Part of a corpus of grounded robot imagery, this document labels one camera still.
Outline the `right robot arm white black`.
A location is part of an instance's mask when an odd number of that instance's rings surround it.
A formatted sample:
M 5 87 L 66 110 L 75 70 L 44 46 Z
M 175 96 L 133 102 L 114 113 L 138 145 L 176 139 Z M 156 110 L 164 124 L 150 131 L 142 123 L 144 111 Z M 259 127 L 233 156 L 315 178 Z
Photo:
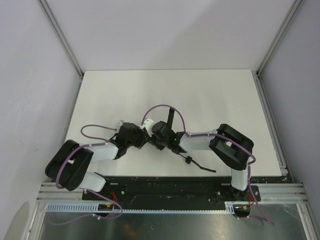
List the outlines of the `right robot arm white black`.
M 254 143 L 228 124 L 209 132 L 174 132 L 163 121 L 145 123 L 152 144 L 159 150 L 168 148 L 174 154 L 192 151 L 213 151 L 231 170 L 231 186 L 238 191 L 248 187 L 248 159 Z

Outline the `black folding umbrella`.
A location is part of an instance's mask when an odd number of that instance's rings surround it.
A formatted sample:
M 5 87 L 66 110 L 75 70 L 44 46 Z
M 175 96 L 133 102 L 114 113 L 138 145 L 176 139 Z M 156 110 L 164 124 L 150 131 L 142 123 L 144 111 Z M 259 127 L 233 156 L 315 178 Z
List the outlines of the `black folding umbrella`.
M 183 138 L 183 136 L 185 136 L 187 139 L 190 139 L 191 137 L 195 137 L 196 135 L 195 134 L 192 135 L 191 133 L 189 133 L 187 131 L 184 117 L 180 113 L 180 111 L 177 110 L 175 107 L 168 105 L 168 104 L 157 104 L 147 110 L 147 112 L 144 114 L 144 116 L 141 120 L 141 124 L 144 122 L 144 120 L 147 119 L 148 114 L 152 110 L 157 109 L 157 108 L 161 108 L 161 107 L 169 108 L 167 122 L 164 122 L 164 121 L 156 122 L 155 125 L 152 127 L 153 135 L 155 135 L 159 140 L 161 140 L 161 142 L 165 146 L 165 148 L 168 148 L 174 154 L 183 157 L 185 159 L 185 162 L 188 165 L 193 163 L 197 167 L 199 167 L 201 170 L 208 171 L 211 173 L 216 173 L 217 172 L 216 170 L 209 169 L 209 168 L 206 168 L 206 167 L 199 165 L 195 160 L 193 160 L 192 157 L 182 155 L 182 153 L 188 152 L 185 148 L 181 147 L 181 143 L 182 143 L 181 139 Z M 172 125 L 173 125 L 175 113 L 177 113 L 181 119 L 182 128 L 183 128 L 182 132 L 174 132 L 172 130 Z

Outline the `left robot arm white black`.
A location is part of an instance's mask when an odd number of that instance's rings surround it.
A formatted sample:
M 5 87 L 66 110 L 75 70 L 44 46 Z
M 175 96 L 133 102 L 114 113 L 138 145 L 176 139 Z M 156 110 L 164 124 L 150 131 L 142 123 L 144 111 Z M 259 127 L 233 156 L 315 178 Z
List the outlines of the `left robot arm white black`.
M 106 185 L 105 177 L 88 171 L 91 163 L 118 160 L 130 147 L 141 149 L 153 135 L 151 127 L 124 122 L 116 130 L 115 139 L 102 143 L 79 144 L 69 139 L 58 150 L 45 168 L 45 175 L 58 189 L 77 188 L 100 192 Z

